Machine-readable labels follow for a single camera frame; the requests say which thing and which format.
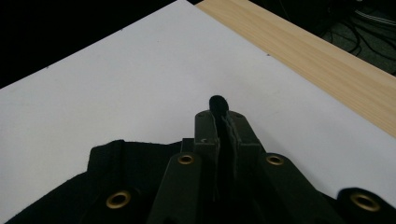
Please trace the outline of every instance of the wooden surface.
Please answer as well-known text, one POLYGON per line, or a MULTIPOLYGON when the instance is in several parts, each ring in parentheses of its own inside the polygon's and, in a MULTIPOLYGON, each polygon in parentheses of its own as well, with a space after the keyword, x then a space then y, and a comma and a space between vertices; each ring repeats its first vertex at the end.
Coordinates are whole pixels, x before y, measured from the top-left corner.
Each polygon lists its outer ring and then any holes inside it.
POLYGON ((198 8, 396 137, 396 78, 248 0, 198 8))

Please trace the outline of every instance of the dark background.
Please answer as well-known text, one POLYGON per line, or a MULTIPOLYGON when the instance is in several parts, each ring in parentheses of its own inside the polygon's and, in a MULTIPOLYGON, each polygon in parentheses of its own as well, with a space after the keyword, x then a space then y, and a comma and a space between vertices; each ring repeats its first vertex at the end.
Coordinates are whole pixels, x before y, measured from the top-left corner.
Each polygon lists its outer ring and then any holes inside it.
MULTIPOLYGON (((0 0, 0 88, 58 62, 174 1, 0 0)), ((374 9, 387 14, 388 18, 396 18, 394 0, 251 1, 346 51, 356 36, 348 36, 352 32, 340 24, 337 28, 337 23, 350 16, 354 9, 367 5, 370 12, 374 9), (329 32, 331 27, 337 28, 337 32, 329 32)), ((201 0, 189 2, 195 5, 201 0)), ((393 33, 396 34, 396 29, 394 32, 390 29, 390 34, 393 33)), ((396 57, 391 55, 396 50, 383 45, 380 39, 370 35, 366 39, 370 43, 374 41, 377 49, 389 49, 387 55, 396 57)), ((351 53, 389 73, 396 71, 395 61, 364 50, 364 43, 360 42, 363 50, 351 53)))
POLYGON ((174 1, 2 0, 0 88, 58 62, 174 1))

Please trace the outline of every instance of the brass grommet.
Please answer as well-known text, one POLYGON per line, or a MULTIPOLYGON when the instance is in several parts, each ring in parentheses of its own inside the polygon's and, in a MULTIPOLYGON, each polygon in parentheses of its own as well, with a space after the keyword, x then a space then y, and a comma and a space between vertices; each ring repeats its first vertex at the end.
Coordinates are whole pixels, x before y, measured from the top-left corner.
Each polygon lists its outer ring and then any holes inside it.
POLYGON ((110 196, 106 200, 106 206, 110 209, 122 208, 131 201, 131 194, 127 190, 120 190, 110 196))
POLYGON ((188 165, 188 164, 191 164, 191 163, 194 162, 194 157, 192 157, 192 156, 190 156, 190 155, 183 155, 183 156, 178 157, 178 158, 177 158, 177 161, 178 161, 180 164, 188 165))
POLYGON ((358 207, 367 210, 369 212, 377 212, 381 209, 379 203, 377 203, 371 197, 362 193, 353 193, 350 195, 350 200, 358 207))
POLYGON ((285 162, 282 158, 276 155, 267 156, 265 159, 273 165, 282 165, 285 162))

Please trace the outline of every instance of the white surface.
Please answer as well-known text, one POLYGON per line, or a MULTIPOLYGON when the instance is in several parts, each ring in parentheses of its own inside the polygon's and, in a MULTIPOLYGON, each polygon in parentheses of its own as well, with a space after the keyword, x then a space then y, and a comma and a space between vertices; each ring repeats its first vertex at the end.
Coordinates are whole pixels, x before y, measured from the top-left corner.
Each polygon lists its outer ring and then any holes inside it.
POLYGON ((360 187, 396 205, 395 138, 177 1, 0 90, 0 221, 84 172, 92 147, 193 137, 214 94, 319 190, 360 187))

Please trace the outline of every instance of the black cloth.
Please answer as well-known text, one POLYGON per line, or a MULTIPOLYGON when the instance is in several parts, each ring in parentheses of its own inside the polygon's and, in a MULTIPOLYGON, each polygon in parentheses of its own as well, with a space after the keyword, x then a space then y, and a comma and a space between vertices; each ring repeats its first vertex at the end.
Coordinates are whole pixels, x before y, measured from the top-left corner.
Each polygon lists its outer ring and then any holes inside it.
POLYGON ((169 159, 181 143, 159 145, 113 141, 91 151, 87 172, 76 175, 18 213, 16 223, 143 223, 149 215, 169 159), (106 199, 119 190, 131 201, 109 209, 106 199))

